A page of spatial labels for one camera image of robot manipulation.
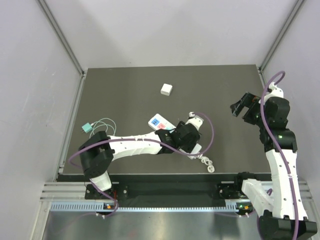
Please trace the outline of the white multicolour power strip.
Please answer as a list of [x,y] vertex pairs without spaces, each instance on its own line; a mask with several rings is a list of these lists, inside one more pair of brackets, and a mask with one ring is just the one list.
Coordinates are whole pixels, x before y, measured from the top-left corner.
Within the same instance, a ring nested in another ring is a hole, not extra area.
[[186,153],[182,149],[177,149],[175,147],[174,141],[172,140],[172,131],[177,127],[178,124],[174,125],[169,120],[164,118],[159,113],[155,114],[149,121],[148,125],[150,128],[152,128],[155,132],[159,132],[159,138],[164,140],[164,142],[175,148],[176,150],[179,150],[180,152],[184,153],[188,158],[190,159],[196,159],[198,156],[201,155],[202,146],[198,143],[194,147],[193,151],[191,153]]

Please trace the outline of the teal plug adapter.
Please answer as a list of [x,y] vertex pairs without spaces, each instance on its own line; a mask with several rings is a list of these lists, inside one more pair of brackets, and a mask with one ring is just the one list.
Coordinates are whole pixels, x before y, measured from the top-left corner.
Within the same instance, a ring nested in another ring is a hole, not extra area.
[[84,133],[89,133],[93,130],[93,124],[92,123],[85,123],[82,127],[81,127],[81,131]]

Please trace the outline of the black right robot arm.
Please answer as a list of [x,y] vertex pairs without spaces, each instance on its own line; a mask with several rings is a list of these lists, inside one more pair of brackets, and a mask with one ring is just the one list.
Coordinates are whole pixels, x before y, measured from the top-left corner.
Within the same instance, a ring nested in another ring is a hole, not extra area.
[[290,103],[283,97],[272,96],[261,104],[260,97],[247,92],[230,109],[237,117],[245,107],[248,110],[243,120],[259,128],[271,171],[272,193],[267,193],[262,181],[250,173],[233,185],[233,192],[250,200],[263,240],[308,240],[317,234],[318,226],[309,220],[300,195],[298,146],[295,134],[287,128]]

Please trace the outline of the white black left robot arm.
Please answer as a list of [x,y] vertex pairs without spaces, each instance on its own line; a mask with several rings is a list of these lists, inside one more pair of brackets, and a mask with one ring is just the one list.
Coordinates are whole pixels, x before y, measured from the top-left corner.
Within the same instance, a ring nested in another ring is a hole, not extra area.
[[190,154],[200,140],[202,124],[200,118],[194,117],[187,122],[180,121],[172,130],[158,129],[128,137],[109,136],[99,131],[78,149],[84,176],[96,186],[98,195],[109,198],[114,191],[108,173],[111,162],[144,154]]

